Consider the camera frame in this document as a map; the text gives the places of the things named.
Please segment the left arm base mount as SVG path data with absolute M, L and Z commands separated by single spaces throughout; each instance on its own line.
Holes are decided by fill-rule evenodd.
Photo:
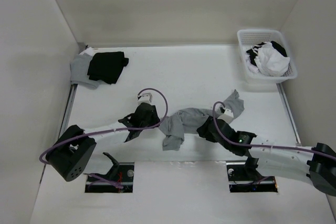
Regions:
M 109 183 L 101 181 L 94 177 L 87 177 L 85 193 L 132 193 L 134 180 L 134 163 L 120 163 L 113 165 L 111 169 L 105 174 L 97 174 L 106 180 L 118 182 L 123 188 L 116 188 Z

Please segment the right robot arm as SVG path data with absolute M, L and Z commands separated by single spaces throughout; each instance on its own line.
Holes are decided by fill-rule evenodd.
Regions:
M 211 116 L 196 131 L 201 138 L 246 157 L 243 172 L 248 179 L 289 178 L 335 196 L 335 151 L 327 144 L 278 146 L 254 133 L 235 131 L 225 121 Z

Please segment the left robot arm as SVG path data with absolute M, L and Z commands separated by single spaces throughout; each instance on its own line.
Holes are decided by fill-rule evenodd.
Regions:
M 87 130 L 78 125 L 68 127 L 41 159 L 67 182 L 82 173 L 100 173 L 104 180 L 110 182 L 116 179 L 118 168 L 111 163 L 94 164 L 91 156 L 95 148 L 106 152 L 117 144 L 137 138 L 144 130 L 159 126 L 159 122 L 156 106 L 143 102 L 134 113 L 116 123 Z

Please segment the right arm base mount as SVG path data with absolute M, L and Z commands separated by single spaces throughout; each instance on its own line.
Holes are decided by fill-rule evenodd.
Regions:
M 231 193 L 277 193 L 278 186 L 274 177 L 263 177 L 248 171 L 245 162 L 226 163 L 228 186 Z

